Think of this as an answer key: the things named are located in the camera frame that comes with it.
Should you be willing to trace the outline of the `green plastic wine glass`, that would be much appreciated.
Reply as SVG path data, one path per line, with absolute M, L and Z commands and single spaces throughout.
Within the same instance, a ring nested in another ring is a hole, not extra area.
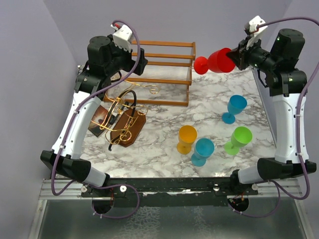
M 229 155 L 236 155 L 240 148 L 245 147 L 252 141 L 253 134 L 251 130 L 244 126 L 235 128 L 229 142 L 225 143 L 224 150 Z

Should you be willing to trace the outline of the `blue plastic wine glass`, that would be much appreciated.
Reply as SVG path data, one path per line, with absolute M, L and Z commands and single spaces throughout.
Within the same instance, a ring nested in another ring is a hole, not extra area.
M 223 113 L 222 121 L 226 124 L 233 124 L 235 116 L 240 114 L 247 107 L 247 100 L 241 95 L 233 95 L 227 105 L 228 112 Z

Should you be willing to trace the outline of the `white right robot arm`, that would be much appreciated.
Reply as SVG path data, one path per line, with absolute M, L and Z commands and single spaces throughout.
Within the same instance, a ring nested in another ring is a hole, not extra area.
M 240 195 L 247 184 L 301 176 L 316 172 L 317 165 L 309 161 L 305 147 L 302 116 L 306 98 L 305 72 L 296 68 L 305 44 L 304 36 L 294 29 L 281 29 L 271 51 L 261 47 L 260 35 L 248 35 L 227 56 L 240 69 L 249 66 L 266 75 L 266 86 L 276 114 L 277 143 L 275 156 L 260 158 L 256 166 L 234 171 L 237 178 L 229 182 L 229 189 Z

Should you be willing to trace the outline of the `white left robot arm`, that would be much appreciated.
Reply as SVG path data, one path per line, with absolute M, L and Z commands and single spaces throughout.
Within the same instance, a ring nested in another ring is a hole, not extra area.
M 67 120 L 51 150 L 41 153 L 41 161 L 53 174 L 93 185 L 98 196 L 110 191 L 109 175 L 95 169 L 89 161 L 80 158 L 82 145 L 93 114 L 100 106 L 104 92 L 113 86 L 111 77 L 121 70 L 141 75 L 147 64 L 144 50 L 138 48 L 139 58 L 132 59 L 131 43 L 115 35 L 95 36 L 87 47 L 88 60 L 77 76 L 73 100 Z

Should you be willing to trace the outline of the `red plastic wine glass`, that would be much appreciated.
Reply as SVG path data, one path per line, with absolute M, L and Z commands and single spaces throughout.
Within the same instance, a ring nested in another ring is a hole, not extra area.
M 194 70 L 197 74 L 203 75 L 208 70 L 214 73 L 229 73 L 234 70 L 235 63 L 226 55 L 230 48 L 222 48 L 213 52 L 208 58 L 197 57 L 194 62 Z

